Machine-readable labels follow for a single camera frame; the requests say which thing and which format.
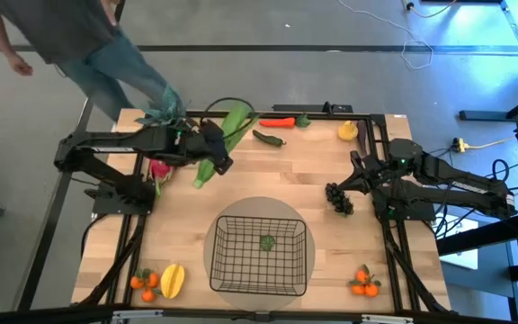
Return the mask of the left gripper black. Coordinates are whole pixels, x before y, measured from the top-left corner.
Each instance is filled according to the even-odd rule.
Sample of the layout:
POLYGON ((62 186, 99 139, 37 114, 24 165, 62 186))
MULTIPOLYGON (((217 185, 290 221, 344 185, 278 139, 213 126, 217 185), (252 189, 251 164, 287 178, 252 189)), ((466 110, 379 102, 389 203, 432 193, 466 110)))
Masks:
POLYGON ((223 130, 214 121, 204 120, 200 126, 199 136, 201 143, 197 152, 211 160, 217 174, 224 175, 233 165, 233 159, 228 155, 223 130))

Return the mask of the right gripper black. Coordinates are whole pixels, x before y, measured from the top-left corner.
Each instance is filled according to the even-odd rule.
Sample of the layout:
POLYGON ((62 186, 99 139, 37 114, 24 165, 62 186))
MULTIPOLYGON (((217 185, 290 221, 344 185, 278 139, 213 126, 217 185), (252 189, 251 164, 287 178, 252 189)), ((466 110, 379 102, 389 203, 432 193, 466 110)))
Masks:
POLYGON ((353 172, 360 175, 350 175, 337 186, 339 191, 371 192, 394 180, 394 171, 385 161, 372 156, 361 158, 357 150, 350 152, 350 160, 353 172))

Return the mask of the black grape bunch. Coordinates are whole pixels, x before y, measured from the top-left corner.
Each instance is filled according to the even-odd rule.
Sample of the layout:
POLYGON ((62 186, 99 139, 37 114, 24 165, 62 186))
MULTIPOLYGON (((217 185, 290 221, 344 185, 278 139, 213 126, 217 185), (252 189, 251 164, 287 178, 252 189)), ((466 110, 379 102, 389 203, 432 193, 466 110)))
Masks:
POLYGON ((353 203, 344 191, 338 189, 338 184, 326 185, 326 200, 331 203, 336 213, 348 216, 353 214, 353 203))

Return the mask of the long green leafy lettuce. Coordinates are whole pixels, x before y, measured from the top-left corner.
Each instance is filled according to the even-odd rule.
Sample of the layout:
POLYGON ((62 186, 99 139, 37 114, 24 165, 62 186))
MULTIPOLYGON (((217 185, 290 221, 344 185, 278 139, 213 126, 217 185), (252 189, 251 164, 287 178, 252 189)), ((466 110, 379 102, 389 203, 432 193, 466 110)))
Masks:
MULTIPOLYGON (((249 105, 236 102, 221 124, 221 129, 227 136, 224 140, 227 153, 230 153, 237 146, 258 120, 259 114, 252 112, 249 105)), ((196 189, 201 189, 215 174, 216 171, 212 161, 205 159, 199 163, 197 175, 192 184, 196 189)))

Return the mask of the pink dragon fruit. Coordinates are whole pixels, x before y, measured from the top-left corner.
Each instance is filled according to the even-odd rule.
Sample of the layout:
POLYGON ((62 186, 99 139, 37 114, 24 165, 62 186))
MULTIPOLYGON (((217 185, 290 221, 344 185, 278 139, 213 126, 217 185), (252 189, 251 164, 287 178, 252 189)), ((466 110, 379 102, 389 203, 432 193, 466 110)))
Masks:
POLYGON ((171 179, 173 172, 174 168, 168 166, 164 161, 155 159, 149 160, 147 177, 155 184, 157 197, 161 195, 162 187, 171 179))

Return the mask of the orange carrot with leaves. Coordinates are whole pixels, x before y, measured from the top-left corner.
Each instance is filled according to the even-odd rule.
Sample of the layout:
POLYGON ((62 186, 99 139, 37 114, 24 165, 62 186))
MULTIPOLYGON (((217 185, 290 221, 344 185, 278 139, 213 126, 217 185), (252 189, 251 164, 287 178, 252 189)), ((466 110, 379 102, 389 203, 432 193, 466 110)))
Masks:
POLYGON ((269 128, 307 128, 311 124, 311 120, 308 118, 306 114, 301 114, 299 117, 260 120, 259 124, 269 128))

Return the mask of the yellow star fruit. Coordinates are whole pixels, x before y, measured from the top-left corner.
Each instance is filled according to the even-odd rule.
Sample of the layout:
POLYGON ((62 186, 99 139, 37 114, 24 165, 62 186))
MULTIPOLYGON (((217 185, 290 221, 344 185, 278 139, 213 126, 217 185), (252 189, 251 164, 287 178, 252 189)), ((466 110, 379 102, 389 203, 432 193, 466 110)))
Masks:
POLYGON ((171 264, 163 272, 160 283, 161 292, 166 299, 175 298, 183 287, 185 270, 182 265, 171 264))

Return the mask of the tangerine cluster with leaves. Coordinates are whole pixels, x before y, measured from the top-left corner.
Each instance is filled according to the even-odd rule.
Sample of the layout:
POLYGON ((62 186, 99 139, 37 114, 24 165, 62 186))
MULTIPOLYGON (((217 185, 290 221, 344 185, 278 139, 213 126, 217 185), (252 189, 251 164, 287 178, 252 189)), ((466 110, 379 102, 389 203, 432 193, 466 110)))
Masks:
POLYGON ((380 294, 382 283, 375 278, 369 267, 361 265, 348 286, 354 295, 374 298, 380 294))
POLYGON ((132 290, 141 290, 143 302, 153 302, 160 294, 160 277, 149 268, 138 269, 129 280, 129 287, 132 290))

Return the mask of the dark green cucumber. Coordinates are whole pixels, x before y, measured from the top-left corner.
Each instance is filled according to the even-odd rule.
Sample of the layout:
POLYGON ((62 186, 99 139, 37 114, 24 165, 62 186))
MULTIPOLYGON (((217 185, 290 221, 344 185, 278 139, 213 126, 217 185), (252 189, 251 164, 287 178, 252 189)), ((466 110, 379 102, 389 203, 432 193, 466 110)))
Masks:
POLYGON ((280 148, 286 144, 283 139, 271 135, 265 135, 258 130, 253 130, 253 135, 256 139, 273 147, 280 148))

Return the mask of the round grey mat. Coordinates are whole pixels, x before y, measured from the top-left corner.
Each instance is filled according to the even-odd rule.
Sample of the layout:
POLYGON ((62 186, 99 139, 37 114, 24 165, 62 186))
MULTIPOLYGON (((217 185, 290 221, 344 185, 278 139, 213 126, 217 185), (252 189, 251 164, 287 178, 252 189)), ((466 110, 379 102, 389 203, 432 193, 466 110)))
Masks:
MULTIPOLYGON (((249 197, 231 203, 228 207, 221 211, 215 220, 210 224, 203 248, 203 263, 209 288, 212 239, 214 237, 216 221, 222 215, 304 221, 307 227, 308 289, 308 283, 311 279, 311 276, 313 275, 316 259, 315 240, 311 230, 299 212, 292 208, 290 205, 280 200, 262 196, 249 197)), ((221 297, 228 305, 242 311, 299 311, 302 308, 302 298, 307 295, 307 290, 299 297, 235 292, 213 292, 221 297)))

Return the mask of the grey-green plant leaf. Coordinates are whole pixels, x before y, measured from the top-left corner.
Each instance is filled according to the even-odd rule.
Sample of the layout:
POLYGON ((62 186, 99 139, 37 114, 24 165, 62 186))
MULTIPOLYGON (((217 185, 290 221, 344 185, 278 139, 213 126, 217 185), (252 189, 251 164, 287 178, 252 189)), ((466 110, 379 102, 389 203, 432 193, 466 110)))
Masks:
POLYGON ((155 100, 147 102, 141 108, 144 117, 137 118, 139 124, 149 125, 175 125, 186 117, 186 108, 180 96, 168 86, 155 100))

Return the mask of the black desk leg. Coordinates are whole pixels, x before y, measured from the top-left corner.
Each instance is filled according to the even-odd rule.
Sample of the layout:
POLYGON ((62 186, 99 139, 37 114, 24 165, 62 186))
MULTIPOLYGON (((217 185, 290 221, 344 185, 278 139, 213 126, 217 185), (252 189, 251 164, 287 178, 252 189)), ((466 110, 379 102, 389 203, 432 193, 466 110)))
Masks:
POLYGON ((518 119, 518 105, 506 112, 460 111, 459 118, 462 121, 515 122, 518 119))

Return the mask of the person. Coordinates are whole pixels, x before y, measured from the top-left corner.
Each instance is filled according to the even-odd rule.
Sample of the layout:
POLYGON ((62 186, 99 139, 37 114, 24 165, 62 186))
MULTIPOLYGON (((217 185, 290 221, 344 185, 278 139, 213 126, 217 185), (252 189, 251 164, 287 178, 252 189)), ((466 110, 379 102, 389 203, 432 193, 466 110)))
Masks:
POLYGON ((155 100, 168 86, 117 21, 118 0, 0 0, 0 51, 20 54, 5 25, 11 23, 45 63, 71 79, 99 109, 117 121, 132 107, 122 87, 155 100))

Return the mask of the person's hand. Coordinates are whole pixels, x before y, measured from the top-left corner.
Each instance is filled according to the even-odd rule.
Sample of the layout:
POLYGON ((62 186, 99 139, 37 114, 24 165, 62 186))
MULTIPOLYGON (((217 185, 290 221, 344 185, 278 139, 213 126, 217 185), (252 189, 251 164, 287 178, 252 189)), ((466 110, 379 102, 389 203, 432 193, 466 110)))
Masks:
POLYGON ((13 53, 6 56, 10 68, 20 76, 31 76, 33 68, 21 56, 13 53))

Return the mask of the black aluminium table frame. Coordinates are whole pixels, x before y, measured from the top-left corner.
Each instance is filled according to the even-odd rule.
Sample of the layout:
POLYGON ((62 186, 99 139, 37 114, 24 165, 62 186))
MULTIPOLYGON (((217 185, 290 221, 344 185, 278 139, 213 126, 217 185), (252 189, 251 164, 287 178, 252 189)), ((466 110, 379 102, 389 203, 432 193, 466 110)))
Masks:
POLYGON ((383 226, 387 258, 388 279, 392 285, 394 310, 391 313, 377 311, 322 312, 298 310, 226 310, 185 308, 139 308, 130 303, 131 290, 125 289, 123 301, 115 302, 115 291, 119 284, 121 269, 130 271, 138 267, 139 252, 147 226, 147 214, 138 207, 129 208, 122 216, 121 233, 116 246, 115 258, 108 273, 90 295, 79 303, 64 308, 35 310, 32 301, 37 291, 59 217, 72 180, 69 172, 61 172, 49 201, 48 208, 26 270, 22 293, 17 302, 17 314, 27 324, 91 324, 96 321, 117 320, 128 324, 140 316, 213 318, 250 320, 255 323, 269 323, 274 320, 349 320, 354 324, 373 322, 376 324, 445 324, 452 315, 420 282, 412 268, 411 252, 408 246, 406 226, 402 221, 396 225, 397 238, 392 238, 389 226, 383 226))

